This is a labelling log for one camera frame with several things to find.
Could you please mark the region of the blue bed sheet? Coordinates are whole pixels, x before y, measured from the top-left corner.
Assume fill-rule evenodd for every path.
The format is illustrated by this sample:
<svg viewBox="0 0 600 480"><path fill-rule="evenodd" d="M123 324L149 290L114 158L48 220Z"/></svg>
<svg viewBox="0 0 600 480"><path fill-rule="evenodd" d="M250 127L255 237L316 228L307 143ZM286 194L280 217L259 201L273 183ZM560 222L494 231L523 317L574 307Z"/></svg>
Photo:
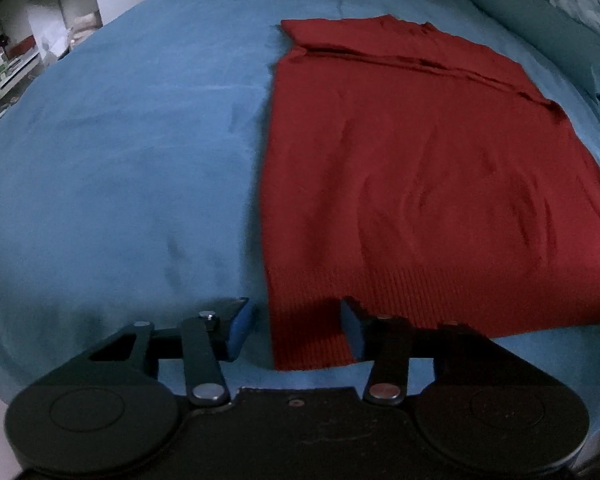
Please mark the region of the blue bed sheet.
<svg viewBox="0 0 600 480"><path fill-rule="evenodd" d="M266 303L257 180L285 18L428 22L522 65L600 164L600 108L469 0L146 0L0 121L0 399L136 321Z"/></svg>

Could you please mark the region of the red knit sweater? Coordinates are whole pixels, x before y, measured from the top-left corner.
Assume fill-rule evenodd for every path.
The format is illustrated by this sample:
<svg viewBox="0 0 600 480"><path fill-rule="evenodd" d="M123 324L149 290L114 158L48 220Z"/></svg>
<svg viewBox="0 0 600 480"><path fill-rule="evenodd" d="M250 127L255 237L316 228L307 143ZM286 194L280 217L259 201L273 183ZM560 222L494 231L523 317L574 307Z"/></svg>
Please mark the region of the red knit sweater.
<svg viewBox="0 0 600 480"><path fill-rule="evenodd" d="M600 323L600 166L519 64L390 15L280 26L260 184L278 370L351 362L347 296L493 338Z"/></svg>

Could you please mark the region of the teal folded duvet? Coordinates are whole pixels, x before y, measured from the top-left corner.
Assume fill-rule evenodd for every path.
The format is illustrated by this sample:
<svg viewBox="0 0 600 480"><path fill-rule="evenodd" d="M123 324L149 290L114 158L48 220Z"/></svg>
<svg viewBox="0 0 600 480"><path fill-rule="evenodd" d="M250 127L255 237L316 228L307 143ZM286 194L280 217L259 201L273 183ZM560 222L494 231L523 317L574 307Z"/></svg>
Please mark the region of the teal folded duvet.
<svg viewBox="0 0 600 480"><path fill-rule="evenodd" d="M600 35L550 0L470 0L526 40L600 102Z"/></svg>

